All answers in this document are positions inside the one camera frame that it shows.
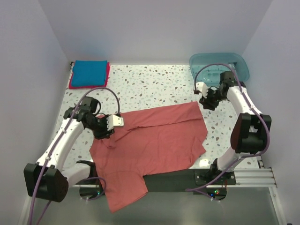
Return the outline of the teal plastic basin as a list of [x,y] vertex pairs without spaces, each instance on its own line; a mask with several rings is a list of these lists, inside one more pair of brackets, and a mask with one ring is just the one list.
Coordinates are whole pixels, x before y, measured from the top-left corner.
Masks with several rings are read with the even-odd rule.
[[199,53],[190,58],[189,64],[192,77],[197,78],[197,82],[204,82],[208,87],[217,87],[220,74],[230,70],[224,64],[236,71],[241,82],[246,82],[250,77],[246,62],[236,53]]

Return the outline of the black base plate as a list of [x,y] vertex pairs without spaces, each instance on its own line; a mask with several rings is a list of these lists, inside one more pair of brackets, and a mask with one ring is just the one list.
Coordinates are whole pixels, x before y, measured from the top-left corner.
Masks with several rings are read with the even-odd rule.
[[186,169],[175,172],[141,176],[135,172],[120,172],[102,177],[89,177],[76,181],[76,185],[96,185],[95,191],[80,189],[81,196],[96,199],[106,195],[109,207],[116,211],[136,202],[148,192],[195,192],[210,198],[225,197],[219,191],[207,191],[209,185],[235,185],[233,172],[226,172],[220,178],[220,171],[211,169]]

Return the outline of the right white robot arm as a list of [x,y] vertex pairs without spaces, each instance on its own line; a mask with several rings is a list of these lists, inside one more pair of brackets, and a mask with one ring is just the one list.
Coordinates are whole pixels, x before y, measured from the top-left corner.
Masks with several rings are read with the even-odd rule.
[[255,107],[246,86],[239,81],[235,72],[222,72],[216,89],[208,87],[204,82],[195,82],[194,87],[194,93],[202,95],[199,102],[204,109],[213,111],[221,101],[228,100],[238,116],[231,133],[229,149],[214,160],[203,176],[214,184],[220,184],[242,160],[266,152],[270,145],[272,120]]

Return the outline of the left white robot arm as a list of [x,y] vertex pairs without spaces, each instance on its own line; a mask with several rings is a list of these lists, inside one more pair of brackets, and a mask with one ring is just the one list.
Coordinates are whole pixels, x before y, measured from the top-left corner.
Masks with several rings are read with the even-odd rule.
[[61,202],[70,187],[80,181],[92,184],[97,179],[95,164],[78,161],[64,170],[63,166],[75,141],[85,129],[93,132],[95,139],[109,138],[114,129],[124,125],[119,114],[97,117],[101,107],[98,100],[84,97],[80,104],[65,111],[62,124],[52,143],[36,163],[28,163],[24,178],[28,195],[53,202]]

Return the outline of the salmon pink t shirt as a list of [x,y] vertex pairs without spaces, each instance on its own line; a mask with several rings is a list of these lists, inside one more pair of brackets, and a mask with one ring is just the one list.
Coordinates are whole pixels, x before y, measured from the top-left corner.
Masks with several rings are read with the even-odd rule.
[[94,139],[90,155],[106,184],[111,212],[144,197],[144,176],[190,168],[205,153],[207,128],[197,102],[126,112],[124,126]]

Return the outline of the aluminium frame rail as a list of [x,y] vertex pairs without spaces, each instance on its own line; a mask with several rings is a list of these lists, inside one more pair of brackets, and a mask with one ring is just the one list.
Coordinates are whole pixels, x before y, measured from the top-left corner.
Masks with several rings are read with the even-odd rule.
[[[195,163],[189,169],[209,169],[211,164],[209,161],[203,157],[199,157]],[[273,173],[271,169],[234,169],[232,171],[234,173],[234,178],[236,181],[235,185],[229,185],[234,187],[273,187],[275,186],[275,179],[273,177]],[[102,177],[106,176],[98,176],[97,171],[92,177]],[[211,189],[215,186],[222,185],[209,185],[206,188]]]

